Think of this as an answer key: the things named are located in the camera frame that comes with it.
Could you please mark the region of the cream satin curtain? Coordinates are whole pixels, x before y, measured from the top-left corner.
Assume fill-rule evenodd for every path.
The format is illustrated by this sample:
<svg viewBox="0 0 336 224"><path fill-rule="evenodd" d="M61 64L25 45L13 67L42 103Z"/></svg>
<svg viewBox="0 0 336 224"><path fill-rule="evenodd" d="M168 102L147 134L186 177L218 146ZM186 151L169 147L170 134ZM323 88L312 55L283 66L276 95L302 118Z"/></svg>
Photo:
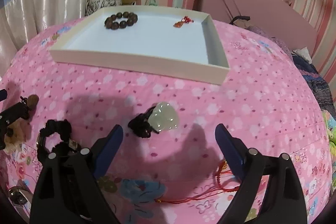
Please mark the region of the cream satin curtain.
<svg viewBox="0 0 336 224"><path fill-rule="evenodd" d="M11 0L1 8L1 75L18 50L46 28L82 18L87 0Z"/></svg>

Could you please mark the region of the cream satin scrunchie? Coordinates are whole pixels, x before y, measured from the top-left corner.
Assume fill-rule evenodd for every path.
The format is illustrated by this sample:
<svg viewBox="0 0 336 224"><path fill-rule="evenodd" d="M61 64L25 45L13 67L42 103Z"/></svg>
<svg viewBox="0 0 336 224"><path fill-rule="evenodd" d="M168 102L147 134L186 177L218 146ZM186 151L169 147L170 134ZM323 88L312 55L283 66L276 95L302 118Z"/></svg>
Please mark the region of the cream satin scrunchie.
<svg viewBox="0 0 336 224"><path fill-rule="evenodd" d="M13 137L5 137L5 145L1 145L1 150L5 152L7 155L11 155L15 151L19 151L20 145L23 144L26 140L26 135L23 132L22 125L24 124L24 121L28 123L31 118L34 115L34 111L37 108L37 104L39 102L39 97L36 94L31 94L27 98L20 97L21 101L24 102L28 108L29 111L29 119L24 120L22 118L19 118L17 121L15 121L13 124L9 126L9 128L12 128L14 130L14 136Z"/></svg>

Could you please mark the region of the orange gourd pendant red knot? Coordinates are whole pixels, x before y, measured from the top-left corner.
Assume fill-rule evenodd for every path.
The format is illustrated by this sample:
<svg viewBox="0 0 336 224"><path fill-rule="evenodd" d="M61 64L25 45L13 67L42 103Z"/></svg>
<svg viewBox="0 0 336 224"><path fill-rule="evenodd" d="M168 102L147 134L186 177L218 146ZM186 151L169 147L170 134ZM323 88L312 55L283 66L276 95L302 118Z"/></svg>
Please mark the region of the orange gourd pendant red knot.
<svg viewBox="0 0 336 224"><path fill-rule="evenodd" d="M184 24L189 23L194 23L194 20L192 20L189 16L184 16L180 21L174 23L173 27L181 28Z"/></svg>

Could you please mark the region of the pink padded headboard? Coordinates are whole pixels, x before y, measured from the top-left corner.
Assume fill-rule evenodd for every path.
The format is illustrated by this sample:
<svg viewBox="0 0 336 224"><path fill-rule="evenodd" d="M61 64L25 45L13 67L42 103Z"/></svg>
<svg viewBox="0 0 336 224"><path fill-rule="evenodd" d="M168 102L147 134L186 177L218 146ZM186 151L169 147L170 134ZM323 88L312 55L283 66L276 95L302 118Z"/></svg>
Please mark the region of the pink padded headboard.
<svg viewBox="0 0 336 224"><path fill-rule="evenodd" d="M317 31L282 0L201 0L200 10L225 23L249 16L251 24L281 39L289 49L306 47L313 54Z"/></svg>

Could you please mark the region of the black white floral tote bag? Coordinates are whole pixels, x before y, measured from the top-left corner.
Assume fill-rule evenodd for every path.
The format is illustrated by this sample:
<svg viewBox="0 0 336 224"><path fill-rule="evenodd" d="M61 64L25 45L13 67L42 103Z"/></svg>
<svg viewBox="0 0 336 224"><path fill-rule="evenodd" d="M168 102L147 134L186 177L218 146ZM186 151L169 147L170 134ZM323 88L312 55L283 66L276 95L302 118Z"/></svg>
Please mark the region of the black white floral tote bag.
<svg viewBox="0 0 336 224"><path fill-rule="evenodd" d="M120 6L122 0L87 0L85 16L89 16L104 7Z"/></svg>

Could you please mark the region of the brown cardboard box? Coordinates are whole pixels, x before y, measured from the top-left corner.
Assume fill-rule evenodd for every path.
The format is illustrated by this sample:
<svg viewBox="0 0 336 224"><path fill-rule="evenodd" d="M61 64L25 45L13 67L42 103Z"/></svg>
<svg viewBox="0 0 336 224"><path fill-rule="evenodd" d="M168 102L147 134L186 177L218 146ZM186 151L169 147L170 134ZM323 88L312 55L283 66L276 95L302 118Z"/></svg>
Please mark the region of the brown cardboard box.
<svg viewBox="0 0 336 224"><path fill-rule="evenodd" d="M131 5L140 5L141 0L122 0L122 5L131 6Z"/></svg>

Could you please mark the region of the white shallow cardboard box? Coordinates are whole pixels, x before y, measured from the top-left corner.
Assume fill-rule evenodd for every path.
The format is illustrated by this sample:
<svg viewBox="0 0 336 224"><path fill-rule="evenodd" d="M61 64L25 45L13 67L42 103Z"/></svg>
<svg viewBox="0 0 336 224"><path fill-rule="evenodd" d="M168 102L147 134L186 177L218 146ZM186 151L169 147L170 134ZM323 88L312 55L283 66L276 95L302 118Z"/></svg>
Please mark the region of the white shallow cardboard box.
<svg viewBox="0 0 336 224"><path fill-rule="evenodd" d="M194 23L173 27L184 16ZM210 14L165 6L97 10L60 36L54 61L221 85L230 66Z"/></svg>

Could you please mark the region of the purple dotted pillow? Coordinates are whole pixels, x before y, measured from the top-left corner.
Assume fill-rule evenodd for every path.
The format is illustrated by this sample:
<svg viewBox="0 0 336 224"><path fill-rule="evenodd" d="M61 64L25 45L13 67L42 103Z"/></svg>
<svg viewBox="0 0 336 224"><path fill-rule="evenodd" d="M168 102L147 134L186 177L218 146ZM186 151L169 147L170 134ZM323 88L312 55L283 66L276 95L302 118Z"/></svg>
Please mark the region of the purple dotted pillow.
<svg viewBox="0 0 336 224"><path fill-rule="evenodd" d="M254 32L260 36L263 36L272 42L276 43L289 57L291 57L291 51L289 50L288 46L283 42L281 39L277 38L276 36L272 36L264 31L262 28L254 25L250 25L247 27L248 31Z"/></svg>

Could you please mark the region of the white band wrist watch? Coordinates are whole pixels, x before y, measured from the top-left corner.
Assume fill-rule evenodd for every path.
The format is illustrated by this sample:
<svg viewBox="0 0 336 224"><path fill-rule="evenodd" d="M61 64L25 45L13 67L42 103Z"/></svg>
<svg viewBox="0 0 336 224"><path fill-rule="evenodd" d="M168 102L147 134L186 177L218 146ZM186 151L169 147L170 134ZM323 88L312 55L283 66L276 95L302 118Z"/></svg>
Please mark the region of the white band wrist watch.
<svg viewBox="0 0 336 224"><path fill-rule="evenodd" d="M22 216L29 218L33 194L24 186L13 186L9 189L9 199Z"/></svg>

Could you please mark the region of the black beige bag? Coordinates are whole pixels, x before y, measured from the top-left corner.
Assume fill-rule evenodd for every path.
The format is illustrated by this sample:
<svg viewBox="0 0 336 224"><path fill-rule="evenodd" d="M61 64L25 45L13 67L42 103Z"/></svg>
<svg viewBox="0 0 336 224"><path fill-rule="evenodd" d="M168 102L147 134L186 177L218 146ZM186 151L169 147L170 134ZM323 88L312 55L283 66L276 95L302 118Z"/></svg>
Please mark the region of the black beige bag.
<svg viewBox="0 0 336 224"><path fill-rule="evenodd" d="M245 20L246 22L250 21L251 18L249 16L235 16L231 21L230 21L230 25L235 25L235 22L237 22L238 20Z"/></svg>

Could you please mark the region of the pink floral bedspread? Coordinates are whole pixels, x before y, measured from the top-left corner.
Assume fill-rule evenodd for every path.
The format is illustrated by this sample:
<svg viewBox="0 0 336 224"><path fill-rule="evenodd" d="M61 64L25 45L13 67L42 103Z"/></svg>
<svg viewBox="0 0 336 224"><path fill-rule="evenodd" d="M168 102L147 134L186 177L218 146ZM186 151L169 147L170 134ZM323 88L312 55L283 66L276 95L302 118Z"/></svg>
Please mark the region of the pink floral bedspread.
<svg viewBox="0 0 336 224"><path fill-rule="evenodd" d="M309 222L329 200L332 163L321 109L286 54L272 41L225 23L215 27L230 71L221 86L115 69L58 64L49 49L75 25L52 26L13 58L1 80L6 108L36 94L27 140L1 155L1 186L34 189L42 166L36 139L49 119L68 120L90 147L114 125L123 143L98 182L122 223L216 223L234 194L214 189L223 159L215 128L263 155L290 155Z"/></svg>

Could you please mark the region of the dark blue patterned blanket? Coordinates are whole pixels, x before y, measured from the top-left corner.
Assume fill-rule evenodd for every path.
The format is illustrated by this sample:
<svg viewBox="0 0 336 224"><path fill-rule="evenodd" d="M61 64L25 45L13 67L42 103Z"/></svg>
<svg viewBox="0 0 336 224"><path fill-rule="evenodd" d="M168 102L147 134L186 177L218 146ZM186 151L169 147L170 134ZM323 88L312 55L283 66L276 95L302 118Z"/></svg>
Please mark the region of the dark blue patterned blanket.
<svg viewBox="0 0 336 224"><path fill-rule="evenodd" d="M318 73L313 64L310 64L306 59L294 51L291 52L291 56L294 65L300 71L302 77L305 79L307 85L310 87L313 95L315 96L319 107L322 110L327 110L335 119L335 107L328 83Z"/></svg>

